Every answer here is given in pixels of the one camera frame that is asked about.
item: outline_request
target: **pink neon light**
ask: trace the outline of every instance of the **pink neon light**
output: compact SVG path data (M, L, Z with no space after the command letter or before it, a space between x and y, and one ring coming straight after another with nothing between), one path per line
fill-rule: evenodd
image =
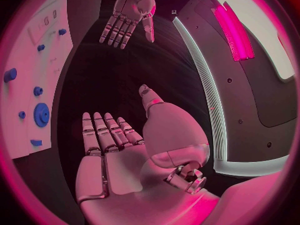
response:
M232 57L233 57L233 60L234 61L239 61L240 60L240 54L239 54L239 51L238 51L238 48L236 46L236 43L233 39L233 36L228 28L228 25L227 23L225 22L225 20L223 19L222 15L220 14L220 12L216 9L211 9L213 14L215 15L217 21L219 22L224 34L225 34L225 37L228 41L228 44L229 44L229 47L230 47L230 50L231 50L231 53L232 53Z
M244 46L246 54L247 54L247 57L249 59L253 59L254 58L253 48L251 46L251 42L250 42L250 40L248 38L248 35L247 35L246 31L245 31L245 28L243 27L241 21L239 20L239 18L235 14L235 12L232 10L232 8L229 6L229 4L227 2L224 2L223 5L226 8L228 16L233 21L234 26L237 29L238 34L241 37L243 46Z
M227 24L227 26L228 26L228 28L231 32L233 41L234 41L234 43L236 45L236 48L238 50L239 58L241 60L247 59L247 53L246 53L246 50L244 48L242 38L241 38L237 28L235 27L234 22L231 20L231 18L227 14L227 11L225 10L225 8L222 5L218 6L216 9L222 15L222 18L224 19L225 23Z

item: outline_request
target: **dark wall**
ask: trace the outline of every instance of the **dark wall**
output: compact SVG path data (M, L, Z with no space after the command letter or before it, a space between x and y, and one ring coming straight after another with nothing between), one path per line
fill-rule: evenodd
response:
M61 71L51 114L50 149L14 160L24 181L36 197L68 224L84 224L84 217L66 183L57 143L57 117L62 85L81 40L99 17L101 0L67 0L69 30L73 48Z

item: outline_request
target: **white light strip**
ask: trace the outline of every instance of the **white light strip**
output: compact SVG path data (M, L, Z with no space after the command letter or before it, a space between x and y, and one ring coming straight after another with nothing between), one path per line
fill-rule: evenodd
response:
M219 174L237 177L259 177L279 172L289 155L273 160L255 162L214 161L214 169Z
M218 0L228 2L238 19L253 33L269 55L278 76L289 79L295 72L282 46L278 31L264 11L253 0Z
M173 24L186 44L200 76L209 110L215 160L227 160L227 133L221 99L210 68L193 37L175 17Z

